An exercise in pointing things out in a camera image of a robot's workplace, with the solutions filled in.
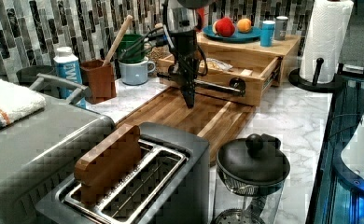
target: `water bottle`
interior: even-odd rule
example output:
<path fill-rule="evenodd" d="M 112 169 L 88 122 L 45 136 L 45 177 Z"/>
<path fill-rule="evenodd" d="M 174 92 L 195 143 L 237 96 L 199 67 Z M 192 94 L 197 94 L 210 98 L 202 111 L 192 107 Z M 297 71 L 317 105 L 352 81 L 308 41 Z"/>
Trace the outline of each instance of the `water bottle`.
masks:
<path fill-rule="evenodd" d="M 72 49 L 69 47 L 61 47 L 56 49 L 56 53 L 57 56 L 54 58 L 54 62 L 56 64 L 57 76 L 82 84 L 78 58 L 72 53 Z M 64 99 L 72 92 L 66 88 L 61 88 L 60 91 Z M 86 101 L 81 99 L 77 105 L 86 108 Z"/>

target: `metal handle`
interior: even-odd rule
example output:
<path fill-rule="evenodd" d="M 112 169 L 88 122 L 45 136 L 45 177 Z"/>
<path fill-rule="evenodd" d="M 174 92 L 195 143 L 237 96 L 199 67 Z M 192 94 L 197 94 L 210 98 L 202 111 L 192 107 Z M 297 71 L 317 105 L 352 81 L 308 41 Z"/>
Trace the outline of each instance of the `metal handle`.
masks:
<path fill-rule="evenodd" d="M 157 77 L 163 78 L 169 81 L 174 81 L 171 76 L 167 76 L 164 73 L 158 73 Z M 219 91 L 230 94 L 232 96 L 245 96 L 245 83 L 240 80 L 231 80 L 231 87 L 220 86 L 214 83 L 205 82 L 201 80 L 193 80 L 195 87 L 204 88 L 210 91 Z"/>
<path fill-rule="evenodd" d="M 66 102 L 70 105 L 75 105 L 82 98 L 91 96 L 91 90 L 89 87 L 70 81 L 66 78 L 55 77 L 40 73 L 36 76 L 38 77 L 38 79 L 30 86 L 30 90 L 41 91 L 48 85 L 66 88 L 70 91 L 73 91 L 68 96 L 68 98 L 66 98 Z"/>
<path fill-rule="evenodd" d="M 147 66 L 149 66 L 150 64 L 153 65 L 153 68 L 150 69 L 149 71 L 147 71 L 148 73 L 152 73 L 152 72 L 154 72 L 156 70 L 156 64 L 154 62 L 152 62 L 152 61 L 148 61 Z"/>

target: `wooden utensil holder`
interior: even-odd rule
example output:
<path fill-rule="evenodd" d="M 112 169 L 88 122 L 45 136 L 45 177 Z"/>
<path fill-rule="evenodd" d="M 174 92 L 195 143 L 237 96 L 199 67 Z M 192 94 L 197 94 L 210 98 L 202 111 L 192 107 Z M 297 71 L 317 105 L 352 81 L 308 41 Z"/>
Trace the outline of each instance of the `wooden utensil holder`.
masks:
<path fill-rule="evenodd" d="M 112 65 L 102 66 L 103 63 L 103 60 L 93 60 L 80 64 L 83 85 L 89 86 L 92 92 L 86 100 L 94 105 L 116 97 Z"/>

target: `white mug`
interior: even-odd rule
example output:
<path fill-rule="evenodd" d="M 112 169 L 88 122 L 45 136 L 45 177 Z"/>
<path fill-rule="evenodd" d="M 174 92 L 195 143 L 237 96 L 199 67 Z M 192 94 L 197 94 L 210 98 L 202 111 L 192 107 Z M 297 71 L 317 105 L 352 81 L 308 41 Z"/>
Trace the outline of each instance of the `white mug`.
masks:
<path fill-rule="evenodd" d="M 153 69 L 148 71 L 148 66 L 152 64 Z M 147 73 L 155 71 L 156 64 L 147 57 L 140 63 L 119 62 L 121 81 L 127 85 L 141 85 L 147 82 Z"/>

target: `toaster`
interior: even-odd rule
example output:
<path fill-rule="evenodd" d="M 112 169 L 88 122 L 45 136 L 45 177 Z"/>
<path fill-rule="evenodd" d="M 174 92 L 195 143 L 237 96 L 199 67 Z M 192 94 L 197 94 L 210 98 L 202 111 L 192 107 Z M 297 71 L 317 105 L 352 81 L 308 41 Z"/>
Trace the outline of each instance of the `toaster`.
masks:
<path fill-rule="evenodd" d="M 0 223 L 36 223 L 35 204 L 116 129 L 108 116 L 43 96 L 45 108 L 0 130 Z"/>
<path fill-rule="evenodd" d="M 142 158 L 94 205 L 79 199 L 75 175 L 36 204 L 40 223 L 208 222 L 209 143 L 191 133 L 144 122 Z"/>

